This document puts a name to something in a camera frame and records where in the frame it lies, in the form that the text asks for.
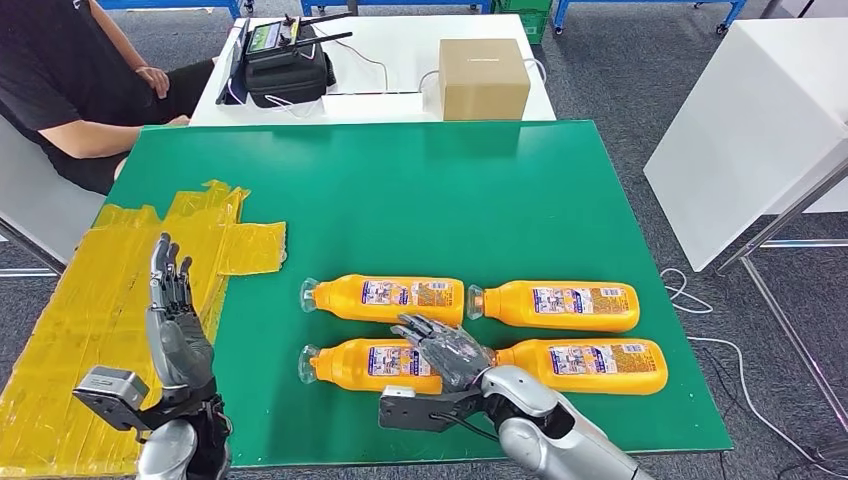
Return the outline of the person's left hand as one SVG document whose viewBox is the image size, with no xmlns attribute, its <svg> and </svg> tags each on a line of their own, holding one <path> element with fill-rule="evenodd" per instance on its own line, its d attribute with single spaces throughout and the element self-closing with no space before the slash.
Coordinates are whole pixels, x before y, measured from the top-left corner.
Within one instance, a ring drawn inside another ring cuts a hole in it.
<svg viewBox="0 0 848 480">
<path fill-rule="evenodd" d="M 141 66 L 135 69 L 135 73 L 151 87 L 159 99 L 165 99 L 167 97 L 170 89 L 170 79 L 163 70 L 150 66 Z"/>
</svg>

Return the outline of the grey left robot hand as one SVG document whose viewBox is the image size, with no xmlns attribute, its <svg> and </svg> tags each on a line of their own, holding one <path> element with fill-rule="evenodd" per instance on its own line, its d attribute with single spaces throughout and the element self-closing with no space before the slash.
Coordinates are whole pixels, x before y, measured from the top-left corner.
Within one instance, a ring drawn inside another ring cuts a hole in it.
<svg viewBox="0 0 848 480">
<path fill-rule="evenodd" d="M 166 388 L 200 389 L 214 379 L 214 350 L 193 303 L 192 258 L 177 260 L 179 245 L 163 232 L 150 258 L 150 305 L 145 330 L 156 374 Z"/>
</svg>

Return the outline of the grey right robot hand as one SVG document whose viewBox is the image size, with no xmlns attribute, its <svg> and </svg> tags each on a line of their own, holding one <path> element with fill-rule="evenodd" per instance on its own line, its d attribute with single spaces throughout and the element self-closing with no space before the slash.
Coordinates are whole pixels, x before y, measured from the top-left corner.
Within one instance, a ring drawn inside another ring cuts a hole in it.
<svg viewBox="0 0 848 480">
<path fill-rule="evenodd" d="M 406 339 L 442 378 L 444 392 L 473 387 L 495 364 L 494 352 L 461 327 L 452 327 L 420 314 L 400 314 L 391 331 Z"/>
</svg>

